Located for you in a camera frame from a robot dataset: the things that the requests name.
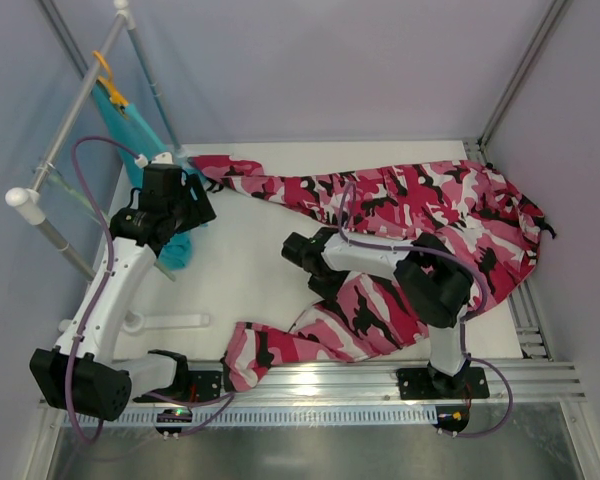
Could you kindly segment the pink camouflage trousers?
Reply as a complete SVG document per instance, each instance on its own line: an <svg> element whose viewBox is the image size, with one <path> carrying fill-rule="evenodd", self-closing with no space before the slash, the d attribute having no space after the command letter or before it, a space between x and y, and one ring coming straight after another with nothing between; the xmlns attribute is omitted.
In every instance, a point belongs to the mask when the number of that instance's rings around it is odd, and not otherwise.
<svg viewBox="0 0 600 480"><path fill-rule="evenodd" d="M491 309L533 271L549 230L541 209L491 165L441 161L309 176L273 176L261 164L201 155L192 164L215 190L282 205L324 225L392 240L439 239L487 284L472 308ZM359 362L416 344L428 333L393 280L352 273L337 295L307 307L288 330L237 323L222 363L231 390L254 388L275 366Z"/></svg>

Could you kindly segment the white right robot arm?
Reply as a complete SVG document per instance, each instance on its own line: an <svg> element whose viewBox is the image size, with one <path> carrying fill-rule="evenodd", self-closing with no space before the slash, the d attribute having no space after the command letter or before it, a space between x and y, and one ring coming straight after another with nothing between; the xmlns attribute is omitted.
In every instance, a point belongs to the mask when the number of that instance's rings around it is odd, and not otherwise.
<svg viewBox="0 0 600 480"><path fill-rule="evenodd" d="M470 369L463 318L474 279L438 238L422 234L414 241L373 244L361 234L345 239L338 229L323 227L310 238L290 234L281 255L310 274L309 288L329 306L344 305L337 295L350 273L387 286L390 296L410 306L428 328L433 388L446 398L463 392Z"/></svg>

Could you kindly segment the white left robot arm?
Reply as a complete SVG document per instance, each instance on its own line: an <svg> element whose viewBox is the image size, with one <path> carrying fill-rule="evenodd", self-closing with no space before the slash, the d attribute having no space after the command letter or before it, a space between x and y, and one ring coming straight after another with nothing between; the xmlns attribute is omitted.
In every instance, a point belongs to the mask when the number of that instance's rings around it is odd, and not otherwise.
<svg viewBox="0 0 600 480"><path fill-rule="evenodd" d="M168 164L150 164L141 187L110 220L106 257L50 350L36 349L29 368L47 404L114 421L126 405L159 393L186 400L192 380L183 354L154 349L116 363L116 342L143 279L172 237L214 220L200 178Z"/></svg>

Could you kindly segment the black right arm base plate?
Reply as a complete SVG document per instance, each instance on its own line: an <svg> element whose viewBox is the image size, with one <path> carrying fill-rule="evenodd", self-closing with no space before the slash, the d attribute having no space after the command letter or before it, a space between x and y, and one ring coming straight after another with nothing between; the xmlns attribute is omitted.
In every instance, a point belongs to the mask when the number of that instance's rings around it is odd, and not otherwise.
<svg viewBox="0 0 600 480"><path fill-rule="evenodd" d="M402 400L487 399L490 390L480 367L464 367L448 376L429 367L400 368L396 372Z"/></svg>

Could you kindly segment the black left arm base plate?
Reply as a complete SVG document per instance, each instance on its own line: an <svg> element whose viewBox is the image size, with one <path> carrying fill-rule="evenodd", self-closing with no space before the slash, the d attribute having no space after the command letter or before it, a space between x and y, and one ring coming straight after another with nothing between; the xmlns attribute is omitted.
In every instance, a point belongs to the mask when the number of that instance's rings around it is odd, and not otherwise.
<svg viewBox="0 0 600 480"><path fill-rule="evenodd" d="M134 403L176 401L180 403L200 403L216 400L221 395L222 373L215 370L188 370L176 375L174 382L166 388L158 389L157 396L145 394L133 399Z"/></svg>

